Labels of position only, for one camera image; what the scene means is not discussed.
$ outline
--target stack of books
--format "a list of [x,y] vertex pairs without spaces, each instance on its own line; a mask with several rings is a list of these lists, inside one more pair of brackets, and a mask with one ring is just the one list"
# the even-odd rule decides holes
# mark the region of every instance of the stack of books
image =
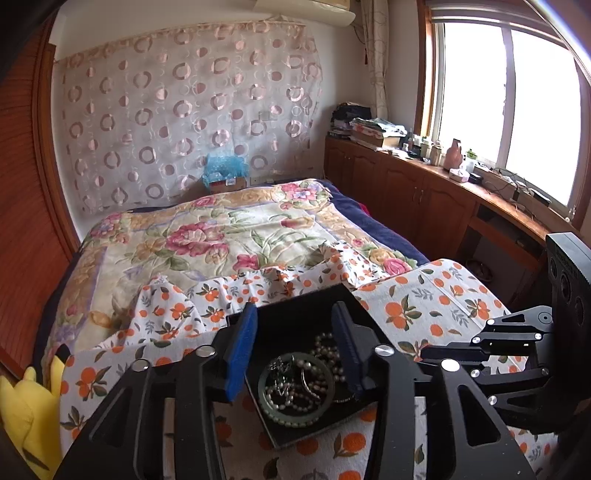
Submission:
[[351,121],[351,140],[372,150],[390,150],[400,144],[407,131],[402,125],[394,125],[387,120],[374,118],[363,120],[355,118]]

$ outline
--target wooden wardrobe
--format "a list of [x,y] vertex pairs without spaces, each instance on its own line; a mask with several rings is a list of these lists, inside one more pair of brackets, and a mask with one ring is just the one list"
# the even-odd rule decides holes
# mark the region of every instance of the wooden wardrobe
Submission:
[[78,247],[53,154],[52,25],[50,18],[31,36],[0,82],[0,367],[17,378]]

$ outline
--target wooden cabinet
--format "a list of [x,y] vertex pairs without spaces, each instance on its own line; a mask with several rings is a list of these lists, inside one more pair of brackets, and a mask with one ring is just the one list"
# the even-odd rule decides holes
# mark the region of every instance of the wooden cabinet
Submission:
[[351,181],[350,197],[363,203],[369,209],[370,213],[378,208],[379,201],[376,197],[376,169],[379,158],[375,155],[364,155],[354,152],[353,176]]
[[407,239],[414,237],[417,228],[423,176],[419,169],[394,158],[384,159],[379,171],[374,218]]
[[449,180],[426,173],[418,195],[415,247],[431,260],[455,256],[475,204]]
[[327,144],[324,153],[324,174],[344,195],[351,196],[353,160],[342,148]]
[[329,147],[327,145],[324,154],[324,176],[341,192],[343,192],[343,168],[345,161],[345,154],[340,148]]
[[416,163],[328,139],[326,177],[427,258],[454,258],[475,209],[458,184]]

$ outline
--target jewelry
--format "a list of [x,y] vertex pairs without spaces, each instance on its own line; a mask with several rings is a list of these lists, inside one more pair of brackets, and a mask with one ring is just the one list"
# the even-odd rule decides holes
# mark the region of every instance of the jewelry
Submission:
[[[290,364],[290,369],[284,368],[284,364]],[[301,370],[301,385],[293,381],[296,369]],[[316,378],[307,379],[308,373]],[[334,396],[335,381],[330,370],[324,362],[307,353],[281,355],[263,370],[259,378],[258,401],[262,412],[285,427],[311,426],[328,410]]]
[[[345,384],[346,386],[347,378],[345,377],[345,369],[343,369],[340,362],[340,352],[336,342],[333,339],[333,334],[328,332],[316,335],[314,338],[314,347],[315,349],[312,350],[312,355],[322,361],[325,361],[336,383]],[[333,401],[335,403],[345,403],[352,400],[353,395],[351,395],[350,392],[348,393],[348,396],[343,398],[335,398]]]

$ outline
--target window curtain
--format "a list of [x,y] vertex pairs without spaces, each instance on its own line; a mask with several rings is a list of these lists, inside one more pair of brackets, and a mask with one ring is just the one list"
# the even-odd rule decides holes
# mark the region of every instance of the window curtain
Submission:
[[371,112],[388,119],[384,78],[388,69],[388,0],[361,0],[363,34],[371,84]]
[[322,67],[287,21],[159,30],[60,60],[54,112],[66,187],[86,214],[191,198],[208,155],[250,177],[303,177]]

